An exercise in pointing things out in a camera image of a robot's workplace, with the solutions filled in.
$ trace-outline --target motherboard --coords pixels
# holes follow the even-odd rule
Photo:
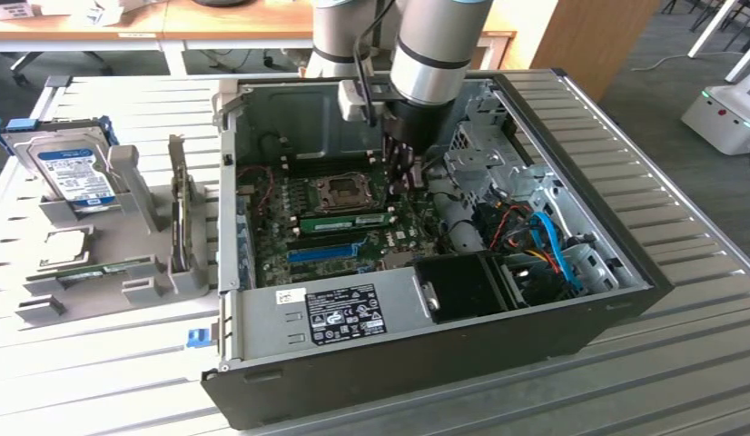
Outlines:
[[[369,273],[443,252],[431,194],[387,198],[382,159],[288,159],[239,169],[259,287]]]

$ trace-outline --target hard drive label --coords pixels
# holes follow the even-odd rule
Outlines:
[[[89,149],[37,154],[51,181],[68,202],[79,206],[111,203],[115,192],[105,174],[95,169],[97,157]]]
[[[388,332],[372,284],[308,293],[307,312],[316,345]]]

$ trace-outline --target metal slatted surface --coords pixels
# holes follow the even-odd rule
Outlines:
[[[507,76],[678,288],[574,356],[253,433],[750,431],[746,259],[570,85],[547,71]],[[55,114],[84,113],[95,100],[104,101],[93,95],[115,90],[108,107],[116,125],[128,126],[120,134],[139,141],[149,183],[168,171],[156,148],[163,135],[176,128],[191,135],[192,172],[209,183],[208,250],[215,256],[217,140],[207,121],[208,85],[169,78],[76,79]],[[527,139],[520,140],[535,154]],[[32,195],[31,187],[15,188],[13,198],[23,190]],[[1,237],[19,228],[8,226]],[[237,434],[196,381],[187,379],[208,356],[181,349],[185,331],[209,322],[216,311],[211,295],[17,330],[8,292],[0,292],[0,434]]]

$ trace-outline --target table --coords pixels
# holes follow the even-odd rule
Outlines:
[[[491,13],[480,39],[480,69],[498,69],[515,32]],[[208,49],[312,48],[309,0],[289,5],[212,8],[169,0],[125,16],[125,24],[81,27],[68,16],[0,22],[0,52],[160,50],[171,75],[187,75],[183,52]]]
[[[547,70],[506,74],[676,289],[574,356],[247,434],[750,431],[748,259],[575,82]],[[252,75],[77,77],[67,88],[47,88],[33,111],[45,120],[100,111],[125,116],[119,135],[139,142],[143,155],[165,157],[164,143],[152,138],[168,132],[199,139],[189,164],[208,186],[211,253],[220,141],[201,130],[211,128],[212,116],[205,90],[209,80],[232,77]],[[112,89],[120,90],[117,99],[99,98]],[[148,174],[165,171],[152,168]],[[11,158],[0,178],[0,216],[37,194]],[[13,223],[20,230],[21,220]],[[185,335],[216,319],[215,295],[29,330],[9,316],[11,295],[0,291],[0,434],[240,434],[187,378],[204,365],[183,350]]]

